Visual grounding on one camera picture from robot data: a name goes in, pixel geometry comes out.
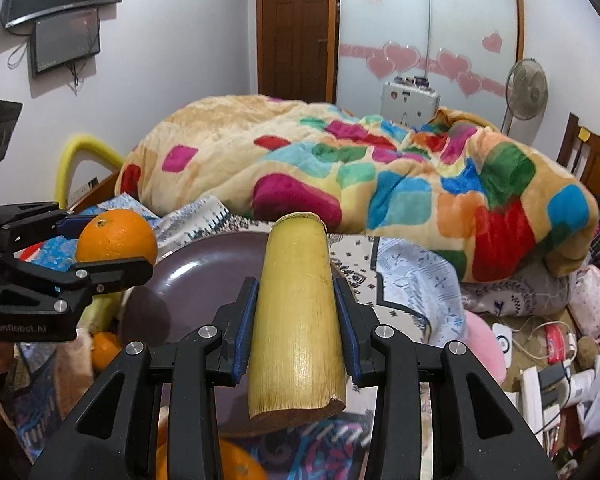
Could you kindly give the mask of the stickered orange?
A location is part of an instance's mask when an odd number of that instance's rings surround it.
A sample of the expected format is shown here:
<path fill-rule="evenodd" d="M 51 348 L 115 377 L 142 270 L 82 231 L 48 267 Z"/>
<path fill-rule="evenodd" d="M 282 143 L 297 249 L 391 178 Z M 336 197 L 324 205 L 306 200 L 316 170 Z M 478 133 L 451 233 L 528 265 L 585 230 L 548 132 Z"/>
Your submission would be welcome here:
<path fill-rule="evenodd" d="M 155 264 L 158 245 L 148 221 L 129 209 L 103 212 L 87 223 L 76 243 L 76 262 L 145 258 Z"/>

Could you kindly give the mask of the sugarcane piece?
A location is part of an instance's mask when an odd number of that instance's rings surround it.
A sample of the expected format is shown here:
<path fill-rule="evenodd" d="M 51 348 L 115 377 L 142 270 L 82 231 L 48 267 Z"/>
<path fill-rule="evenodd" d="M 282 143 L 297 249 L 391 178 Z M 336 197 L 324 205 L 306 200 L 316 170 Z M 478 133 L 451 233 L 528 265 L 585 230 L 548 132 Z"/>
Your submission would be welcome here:
<path fill-rule="evenodd" d="M 249 417 L 268 429 L 316 422 L 347 400 L 326 226 L 280 218 L 268 234 L 248 366 Z"/>
<path fill-rule="evenodd" d="M 112 320 L 120 314 L 122 297 L 122 292 L 95 296 L 93 302 L 83 311 L 78 327 L 84 328 L 90 334 L 106 332 Z"/>

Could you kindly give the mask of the white power strip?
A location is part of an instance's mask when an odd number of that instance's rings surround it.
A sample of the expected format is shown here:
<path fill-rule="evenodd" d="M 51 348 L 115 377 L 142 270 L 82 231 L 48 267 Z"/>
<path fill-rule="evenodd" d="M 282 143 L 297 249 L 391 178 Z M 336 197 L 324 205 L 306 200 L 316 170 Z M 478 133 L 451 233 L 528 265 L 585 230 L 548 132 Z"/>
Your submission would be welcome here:
<path fill-rule="evenodd" d="M 521 414 L 540 443 L 543 443 L 544 410 L 539 372 L 535 366 L 524 370 L 520 376 Z"/>

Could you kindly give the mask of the dark purple round plate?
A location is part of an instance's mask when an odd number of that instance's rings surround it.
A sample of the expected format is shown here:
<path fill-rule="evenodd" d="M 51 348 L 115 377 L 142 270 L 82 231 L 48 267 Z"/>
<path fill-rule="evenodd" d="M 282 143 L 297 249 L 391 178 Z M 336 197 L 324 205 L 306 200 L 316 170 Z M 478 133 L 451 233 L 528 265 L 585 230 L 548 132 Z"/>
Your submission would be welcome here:
<path fill-rule="evenodd" d="M 212 322 L 216 310 L 234 301 L 245 278 L 262 272 L 268 236 L 233 232 L 195 240 L 157 263 L 147 284 L 131 290 L 125 301 L 119 336 L 124 344 L 143 341 L 151 347 L 178 342 L 195 328 Z M 331 419 L 281 422 L 275 426 L 248 415 L 247 381 L 215 390 L 219 433 L 226 438 L 260 436 L 298 427 L 319 436 L 325 428 L 334 441 L 370 443 L 376 391 L 347 385 L 347 406 Z"/>

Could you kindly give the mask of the small back mandarin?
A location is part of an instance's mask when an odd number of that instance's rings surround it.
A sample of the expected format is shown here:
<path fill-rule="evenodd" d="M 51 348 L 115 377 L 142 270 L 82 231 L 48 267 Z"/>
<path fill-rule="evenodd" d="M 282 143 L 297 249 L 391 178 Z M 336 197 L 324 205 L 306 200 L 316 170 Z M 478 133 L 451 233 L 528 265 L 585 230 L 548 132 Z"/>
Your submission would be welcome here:
<path fill-rule="evenodd" d="M 99 332 L 92 336 L 92 367 L 101 373 L 120 353 L 121 346 L 116 334 Z"/>

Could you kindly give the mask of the yellow foam tube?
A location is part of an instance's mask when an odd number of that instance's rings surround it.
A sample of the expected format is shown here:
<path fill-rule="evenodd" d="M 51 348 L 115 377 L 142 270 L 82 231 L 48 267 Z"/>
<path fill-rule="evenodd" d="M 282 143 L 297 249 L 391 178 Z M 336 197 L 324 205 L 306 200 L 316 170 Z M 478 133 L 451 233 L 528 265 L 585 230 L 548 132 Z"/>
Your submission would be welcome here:
<path fill-rule="evenodd" d="M 54 200 L 61 208 L 68 205 L 73 177 L 79 164 L 88 160 L 112 170 L 119 170 L 123 164 L 123 157 L 97 136 L 89 133 L 70 136 L 60 154 L 55 178 Z"/>

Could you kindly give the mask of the pink plush toy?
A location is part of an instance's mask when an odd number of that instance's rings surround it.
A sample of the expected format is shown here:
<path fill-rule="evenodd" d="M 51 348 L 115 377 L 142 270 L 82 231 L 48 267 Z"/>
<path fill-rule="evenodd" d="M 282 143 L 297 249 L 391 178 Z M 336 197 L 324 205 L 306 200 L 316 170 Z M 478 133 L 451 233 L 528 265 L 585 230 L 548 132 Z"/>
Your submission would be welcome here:
<path fill-rule="evenodd" d="M 466 344 L 494 380 L 503 385 L 506 379 L 505 356 L 491 327 L 480 316 L 465 312 Z"/>

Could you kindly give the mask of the pink patterned pillow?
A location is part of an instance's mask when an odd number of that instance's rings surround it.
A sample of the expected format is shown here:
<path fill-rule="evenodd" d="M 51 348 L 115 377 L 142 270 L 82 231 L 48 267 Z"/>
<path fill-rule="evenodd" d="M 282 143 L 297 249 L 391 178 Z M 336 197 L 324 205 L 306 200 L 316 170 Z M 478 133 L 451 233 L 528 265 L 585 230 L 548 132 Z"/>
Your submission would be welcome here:
<path fill-rule="evenodd" d="M 584 266 L 576 273 L 569 310 L 585 336 L 600 336 L 600 269 Z"/>

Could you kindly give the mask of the patterned blue purple cloth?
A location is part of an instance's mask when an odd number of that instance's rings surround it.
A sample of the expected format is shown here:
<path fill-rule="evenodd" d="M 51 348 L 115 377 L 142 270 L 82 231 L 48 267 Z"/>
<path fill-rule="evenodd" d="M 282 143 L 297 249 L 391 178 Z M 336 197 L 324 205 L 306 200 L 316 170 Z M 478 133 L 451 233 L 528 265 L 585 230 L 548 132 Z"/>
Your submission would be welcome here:
<path fill-rule="evenodd" d="M 195 240 L 233 232 L 262 232 L 266 222 L 236 216 L 216 198 L 197 200 L 164 217 L 151 217 L 159 262 Z M 440 347 L 466 335 L 460 283 L 440 256 L 397 238 L 332 235 L 332 265 L 344 276 L 356 299 L 371 307 L 380 322 L 418 342 Z M 125 301 L 108 332 L 118 341 Z M 65 344 L 18 344 L 15 373 L 1 402 L 24 452 L 37 458 L 62 420 L 93 382 L 92 336 L 78 328 Z M 317 436 L 300 428 L 232 438 L 273 479 L 355 479 L 365 466 L 368 447 L 334 442 L 328 428 Z"/>

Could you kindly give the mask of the colourful patchwork blanket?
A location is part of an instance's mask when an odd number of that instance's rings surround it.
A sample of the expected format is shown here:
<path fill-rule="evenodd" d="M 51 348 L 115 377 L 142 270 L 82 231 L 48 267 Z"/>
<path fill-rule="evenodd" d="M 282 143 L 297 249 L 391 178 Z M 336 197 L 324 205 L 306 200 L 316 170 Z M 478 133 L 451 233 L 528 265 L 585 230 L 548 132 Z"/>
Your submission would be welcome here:
<path fill-rule="evenodd" d="M 126 156 L 116 190 L 156 214 L 207 195 L 254 220 L 309 211 L 333 233 L 410 240 L 474 283 L 536 260 L 577 270 L 600 218 L 568 170 L 476 115 L 443 107 L 411 129 L 269 96 L 177 110 Z"/>

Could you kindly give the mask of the wooden headboard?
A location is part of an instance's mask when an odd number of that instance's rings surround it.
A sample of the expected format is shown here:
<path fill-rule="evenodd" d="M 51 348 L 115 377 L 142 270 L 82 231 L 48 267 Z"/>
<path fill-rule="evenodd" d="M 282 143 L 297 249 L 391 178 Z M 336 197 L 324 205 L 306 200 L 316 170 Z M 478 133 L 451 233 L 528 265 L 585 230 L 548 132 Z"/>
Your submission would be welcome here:
<path fill-rule="evenodd" d="M 600 135 L 581 126 L 575 114 L 569 114 L 557 162 L 600 196 Z"/>

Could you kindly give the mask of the brown wooden door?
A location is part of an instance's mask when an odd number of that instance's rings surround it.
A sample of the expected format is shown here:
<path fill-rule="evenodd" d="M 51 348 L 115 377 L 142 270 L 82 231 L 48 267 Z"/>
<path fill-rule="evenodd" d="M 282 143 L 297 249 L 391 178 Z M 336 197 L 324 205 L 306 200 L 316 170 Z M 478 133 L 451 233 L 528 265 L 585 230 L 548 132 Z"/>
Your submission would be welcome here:
<path fill-rule="evenodd" d="M 256 0 L 258 91 L 335 101 L 338 0 Z"/>

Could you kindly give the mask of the white small cabinet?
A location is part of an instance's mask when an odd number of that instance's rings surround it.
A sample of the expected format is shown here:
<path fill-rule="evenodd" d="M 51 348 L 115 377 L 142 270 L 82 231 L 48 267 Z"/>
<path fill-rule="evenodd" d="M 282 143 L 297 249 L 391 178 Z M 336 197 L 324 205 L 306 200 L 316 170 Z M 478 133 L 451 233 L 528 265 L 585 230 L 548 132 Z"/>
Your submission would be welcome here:
<path fill-rule="evenodd" d="M 418 129 L 437 113 L 440 94 L 425 77 L 396 77 L 382 88 L 380 114 L 402 126 Z"/>

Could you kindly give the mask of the standing electric fan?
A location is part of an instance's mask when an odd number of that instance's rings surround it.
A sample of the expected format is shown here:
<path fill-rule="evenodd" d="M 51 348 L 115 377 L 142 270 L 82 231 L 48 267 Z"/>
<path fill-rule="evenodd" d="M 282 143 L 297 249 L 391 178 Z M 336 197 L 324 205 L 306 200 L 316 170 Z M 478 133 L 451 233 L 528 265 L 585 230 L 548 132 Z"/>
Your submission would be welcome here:
<path fill-rule="evenodd" d="M 534 119 L 542 113 L 548 100 L 546 73 L 535 58 L 522 58 L 509 70 L 504 86 L 506 111 L 503 132 L 509 136 L 515 119 Z"/>

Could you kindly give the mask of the wardrobe with heart decals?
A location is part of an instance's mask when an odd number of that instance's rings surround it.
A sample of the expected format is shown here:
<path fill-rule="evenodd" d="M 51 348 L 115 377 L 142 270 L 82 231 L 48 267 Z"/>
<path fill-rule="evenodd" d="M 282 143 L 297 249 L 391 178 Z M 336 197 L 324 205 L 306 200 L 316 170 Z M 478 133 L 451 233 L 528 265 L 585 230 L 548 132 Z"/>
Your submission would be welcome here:
<path fill-rule="evenodd" d="M 520 59 L 520 0 L 340 0 L 336 103 L 378 114 L 385 84 L 424 77 L 443 106 L 492 124 Z"/>

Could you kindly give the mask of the small black wall monitor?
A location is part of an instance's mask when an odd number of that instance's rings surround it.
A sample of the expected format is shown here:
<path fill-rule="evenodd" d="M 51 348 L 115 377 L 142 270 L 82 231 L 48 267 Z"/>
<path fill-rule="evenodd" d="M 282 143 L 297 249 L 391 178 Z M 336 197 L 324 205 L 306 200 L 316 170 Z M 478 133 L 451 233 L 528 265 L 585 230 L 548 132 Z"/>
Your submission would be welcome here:
<path fill-rule="evenodd" d="M 60 12 L 33 22 L 30 47 L 33 77 L 99 52 L 100 19 L 96 8 Z"/>

